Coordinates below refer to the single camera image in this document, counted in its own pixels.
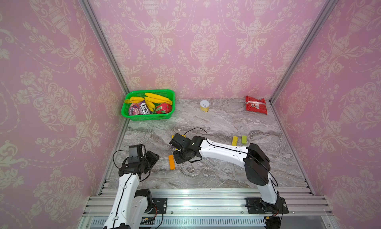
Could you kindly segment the orange block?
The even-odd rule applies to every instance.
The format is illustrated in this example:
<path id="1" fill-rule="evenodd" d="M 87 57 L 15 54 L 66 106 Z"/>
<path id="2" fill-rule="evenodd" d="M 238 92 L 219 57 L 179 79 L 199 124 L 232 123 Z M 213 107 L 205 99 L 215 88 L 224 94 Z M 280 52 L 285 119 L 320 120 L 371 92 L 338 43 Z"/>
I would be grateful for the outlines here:
<path id="1" fill-rule="evenodd" d="M 175 166 L 174 156 L 173 155 L 169 155 L 168 156 L 168 161 L 169 161 L 170 170 L 175 170 L 176 166 Z"/>

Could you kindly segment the lime green block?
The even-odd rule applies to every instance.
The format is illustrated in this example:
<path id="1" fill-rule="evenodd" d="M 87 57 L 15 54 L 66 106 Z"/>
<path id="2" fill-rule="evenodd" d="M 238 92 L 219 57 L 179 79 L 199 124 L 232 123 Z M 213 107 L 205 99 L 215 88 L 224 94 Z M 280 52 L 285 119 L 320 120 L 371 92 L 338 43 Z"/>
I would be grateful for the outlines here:
<path id="1" fill-rule="evenodd" d="M 241 138 L 241 143 L 242 143 L 243 145 L 246 145 L 247 142 L 248 142 L 248 140 L 247 140 L 247 136 L 243 135 L 242 138 Z"/>

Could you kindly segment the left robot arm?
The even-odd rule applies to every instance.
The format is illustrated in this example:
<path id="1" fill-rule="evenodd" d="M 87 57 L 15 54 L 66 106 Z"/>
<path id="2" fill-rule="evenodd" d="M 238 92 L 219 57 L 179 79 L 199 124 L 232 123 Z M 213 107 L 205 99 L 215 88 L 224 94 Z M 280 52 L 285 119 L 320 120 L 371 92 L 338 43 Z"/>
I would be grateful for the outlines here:
<path id="1" fill-rule="evenodd" d="M 151 191 L 138 186 L 141 175 L 150 173 L 159 160 L 159 155 L 147 151 L 133 153 L 127 157 L 119 169 L 119 186 L 111 212 L 103 225 L 104 229 L 138 229 L 143 221 L 143 215 L 154 212 L 153 221 L 158 213 Z"/>

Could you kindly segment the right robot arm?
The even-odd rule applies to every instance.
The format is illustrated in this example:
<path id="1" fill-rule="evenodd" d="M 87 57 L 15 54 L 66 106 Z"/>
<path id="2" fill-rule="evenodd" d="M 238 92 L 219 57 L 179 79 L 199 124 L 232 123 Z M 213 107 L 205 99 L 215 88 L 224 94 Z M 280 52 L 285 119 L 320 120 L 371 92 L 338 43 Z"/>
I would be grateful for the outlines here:
<path id="1" fill-rule="evenodd" d="M 170 143 L 175 162 L 195 163 L 204 158 L 213 158 L 235 164 L 245 170 L 246 178 L 256 185 L 261 197 L 254 207 L 267 214 L 277 214 L 282 206 L 281 197 L 276 190 L 277 181 L 271 174 L 269 158 L 257 144 L 248 147 L 231 146 L 208 140 L 203 136 L 189 139 L 175 134 Z"/>

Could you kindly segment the red dragon fruit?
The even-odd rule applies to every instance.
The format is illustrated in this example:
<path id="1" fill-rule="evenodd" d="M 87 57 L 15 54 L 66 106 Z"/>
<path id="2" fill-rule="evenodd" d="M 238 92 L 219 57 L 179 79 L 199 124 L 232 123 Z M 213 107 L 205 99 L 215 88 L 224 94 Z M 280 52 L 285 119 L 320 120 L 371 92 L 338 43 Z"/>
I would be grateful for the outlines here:
<path id="1" fill-rule="evenodd" d="M 154 114 L 168 114 L 171 111 L 172 111 L 172 105 L 168 103 L 162 103 L 155 108 Z"/>

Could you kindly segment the yellow paper cup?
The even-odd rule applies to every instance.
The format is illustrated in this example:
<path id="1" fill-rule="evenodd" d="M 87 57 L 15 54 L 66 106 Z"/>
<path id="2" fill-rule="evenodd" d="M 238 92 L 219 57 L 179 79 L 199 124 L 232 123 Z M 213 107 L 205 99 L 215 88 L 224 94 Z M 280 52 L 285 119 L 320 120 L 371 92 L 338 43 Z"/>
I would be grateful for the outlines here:
<path id="1" fill-rule="evenodd" d="M 209 108 L 210 108 L 210 102 L 207 101 L 207 100 L 202 100 L 200 102 L 200 110 L 202 112 L 209 112 Z"/>

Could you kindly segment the yellow-green long block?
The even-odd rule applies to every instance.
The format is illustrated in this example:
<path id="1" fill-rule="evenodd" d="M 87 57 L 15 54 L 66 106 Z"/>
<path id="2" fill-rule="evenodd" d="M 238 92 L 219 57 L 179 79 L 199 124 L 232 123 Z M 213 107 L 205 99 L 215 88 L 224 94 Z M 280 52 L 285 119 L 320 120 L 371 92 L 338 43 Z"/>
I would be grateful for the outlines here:
<path id="1" fill-rule="evenodd" d="M 237 137 L 237 136 L 234 136 L 231 145 L 232 145 L 232 146 L 237 146 L 237 143 L 238 143 L 238 137 Z"/>

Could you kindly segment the purple snack packet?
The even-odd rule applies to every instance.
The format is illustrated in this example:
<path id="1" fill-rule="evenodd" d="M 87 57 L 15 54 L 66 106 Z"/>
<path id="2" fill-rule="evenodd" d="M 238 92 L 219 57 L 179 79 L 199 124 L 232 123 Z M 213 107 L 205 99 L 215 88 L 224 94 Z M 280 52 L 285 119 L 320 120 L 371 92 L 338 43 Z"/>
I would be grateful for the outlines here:
<path id="1" fill-rule="evenodd" d="M 146 104 L 145 100 L 138 103 L 132 103 L 128 110 L 128 114 L 130 116 L 149 115 L 151 113 L 152 111 L 150 110 L 149 106 Z"/>

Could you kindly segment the green plastic basket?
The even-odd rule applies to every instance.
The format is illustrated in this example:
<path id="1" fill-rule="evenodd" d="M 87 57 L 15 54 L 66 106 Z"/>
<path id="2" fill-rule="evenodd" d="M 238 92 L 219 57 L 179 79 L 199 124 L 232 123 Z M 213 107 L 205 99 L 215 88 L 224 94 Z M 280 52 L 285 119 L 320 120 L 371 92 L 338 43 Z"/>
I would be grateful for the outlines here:
<path id="1" fill-rule="evenodd" d="M 121 114 L 123 117 L 129 118 L 132 121 L 143 121 L 143 120 L 160 120 L 160 119 L 169 119 L 172 114 L 175 111 L 175 105 L 176 105 L 176 94 L 172 90 L 141 90 L 141 91 L 133 91 L 126 95 L 125 99 L 129 99 L 131 97 L 145 97 L 145 93 L 153 93 L 157 94 L 166 98 L 169 98 L 172 102 L 172 111 L 168 114 L 154 114 L 152 112 L 149 115 L 137 115 L 137 116 L 130 116 L 128 114 L 129 107 L 131 103 L 125 104 L 123 103 Z"/>

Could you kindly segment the yellow banana bunch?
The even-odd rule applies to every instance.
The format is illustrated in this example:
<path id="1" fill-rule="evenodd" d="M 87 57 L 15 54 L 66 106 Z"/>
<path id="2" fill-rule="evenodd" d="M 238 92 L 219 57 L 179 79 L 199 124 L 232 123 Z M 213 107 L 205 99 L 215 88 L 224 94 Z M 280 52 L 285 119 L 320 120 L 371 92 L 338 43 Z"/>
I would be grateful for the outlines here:
<path id="1" fill-rule="evenodd" d="M 145 97 L 131 97 L 127 100 L 124 101 L 125 104 L 129 104 L 129 103 L 140 103 L 142 101 L 145 101 L 148 109 L 151 111 L 151 112 L 154 112 L 155 109 L 157 108 L 156 104 L 160 105 L 160 104 L 168 104 L 170 106 L 173 105 L 173 102 L 169 99 L 169 98 L 166 98 L 166 97 L 163 97 L 163 96 L 160 96 L 160 95 L 157 95 L 157 94 L 153 94 L 153 93 L 145 93 L 144 94 Z"/>

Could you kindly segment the red snack bag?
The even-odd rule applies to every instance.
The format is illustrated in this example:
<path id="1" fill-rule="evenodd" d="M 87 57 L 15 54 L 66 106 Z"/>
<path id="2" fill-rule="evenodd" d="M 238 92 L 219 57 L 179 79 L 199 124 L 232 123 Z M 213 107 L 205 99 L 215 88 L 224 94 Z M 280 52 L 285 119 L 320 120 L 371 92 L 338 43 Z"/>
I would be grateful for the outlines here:
<path id="1" fill-rule="evenodd" d="M 267 106 L 265 99 L 256 99 L 253 97 L 246 96 L 246 111 L 257 112 L 267 115 Z"/>

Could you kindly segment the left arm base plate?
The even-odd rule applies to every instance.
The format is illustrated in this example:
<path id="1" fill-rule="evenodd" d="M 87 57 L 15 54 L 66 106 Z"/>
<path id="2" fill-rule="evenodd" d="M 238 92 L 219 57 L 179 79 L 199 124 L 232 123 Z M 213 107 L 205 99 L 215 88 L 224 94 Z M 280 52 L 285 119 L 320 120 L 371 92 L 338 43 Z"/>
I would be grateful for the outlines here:
<path id="1" fill-rule="evenodd" d="M 152 206 L 149 208 L 147 214 L 154 215 L 157 214 L 165 215 L 167 212 L 168 198 L 153 198 Z"/>

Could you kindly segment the aluminium rail frame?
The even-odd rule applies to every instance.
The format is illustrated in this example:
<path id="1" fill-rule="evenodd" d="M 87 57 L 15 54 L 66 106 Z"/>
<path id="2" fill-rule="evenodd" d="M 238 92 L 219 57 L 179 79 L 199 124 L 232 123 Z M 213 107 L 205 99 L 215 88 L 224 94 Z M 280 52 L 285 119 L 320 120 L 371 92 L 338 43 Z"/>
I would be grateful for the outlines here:
<path id="1" fill-rule="evenodd" d="M 279 188 L 289 212 L 284 213 L 282 224 L 302 217 L 316 217 L 318 225 L 324 229 L 338 229 L 339 225 L 324 196 L 313 195 L 307 187 Z M 166 198 L 165 217 L 237 217 L 254 218 L 249 214 L 246 198 L 260 195 L 254 188 L 214 188 L 214 189 L 153 189 L 153 198 Z M 84 209 L 83 217 L 90 221 L 96 217 L 109 216 L 116 190 L 103 189 L 99 196 L 91 196 Z"/>

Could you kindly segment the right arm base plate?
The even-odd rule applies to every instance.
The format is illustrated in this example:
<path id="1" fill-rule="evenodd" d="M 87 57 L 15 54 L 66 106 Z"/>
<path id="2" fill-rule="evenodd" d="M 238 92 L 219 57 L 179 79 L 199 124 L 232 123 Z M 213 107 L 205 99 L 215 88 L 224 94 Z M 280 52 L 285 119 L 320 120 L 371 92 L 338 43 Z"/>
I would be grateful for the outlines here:
<path id="1" fill-rule="evenodd" d="M 288 214 L 285 199 L 278 197 L 275 204 L 264 202 L 261 198 L 246 198 L 245 207 L 249 214 Z"/>

